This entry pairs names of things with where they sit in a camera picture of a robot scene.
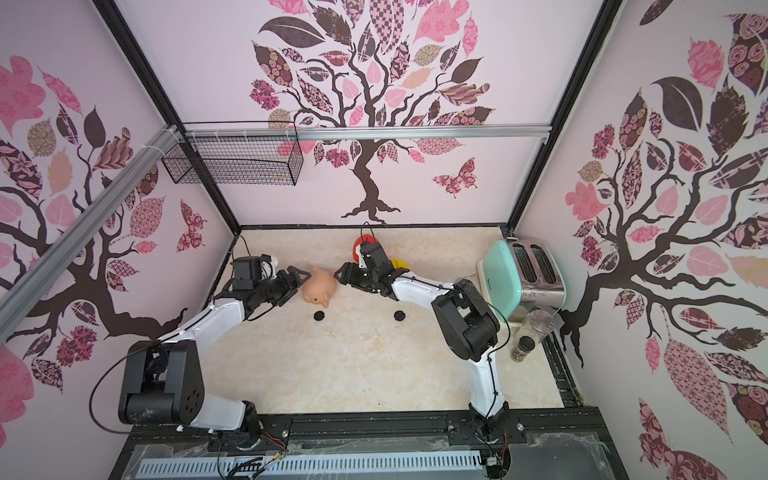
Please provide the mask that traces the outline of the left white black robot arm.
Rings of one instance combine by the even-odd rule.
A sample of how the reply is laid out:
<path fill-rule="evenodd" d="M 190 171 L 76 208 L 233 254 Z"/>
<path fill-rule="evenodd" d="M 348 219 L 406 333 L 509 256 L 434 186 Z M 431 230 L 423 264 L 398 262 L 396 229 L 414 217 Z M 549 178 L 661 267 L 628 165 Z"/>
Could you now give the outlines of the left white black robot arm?
<path fill-rule="evenodd" d="M 125 425 L 173 425 L 212 432 L 233 432 L 252 444 L 260 441 L 263 424 L 250 401 L 206 393 L 200 354 L 224 334 L 268 303 L 288 302 L 312 274 L 290 266 L 266 278 L 243 267 L 200 313 L 154 341 L 139 341 L 106 372 L 124 364 L 117 415 Z"/>

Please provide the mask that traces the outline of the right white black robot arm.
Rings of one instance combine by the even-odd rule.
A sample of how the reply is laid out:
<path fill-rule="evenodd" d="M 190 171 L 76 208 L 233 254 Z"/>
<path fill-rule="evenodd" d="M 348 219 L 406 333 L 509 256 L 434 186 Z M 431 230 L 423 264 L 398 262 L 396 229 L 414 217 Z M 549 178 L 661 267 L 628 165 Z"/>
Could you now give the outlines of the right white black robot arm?
<path fill-rule="evenodd" d="M 421 277 L 397 266 L 377 241 L 362 242 L 358 261 L 344 263 L 334 277 L 357 290 L 432 311 L 451 352 L 467 362 L 475 435 L 488 443 L 502 435 L 509 406 L 496 362 L 500 322 L 470 280 L 450 284 Z"/>

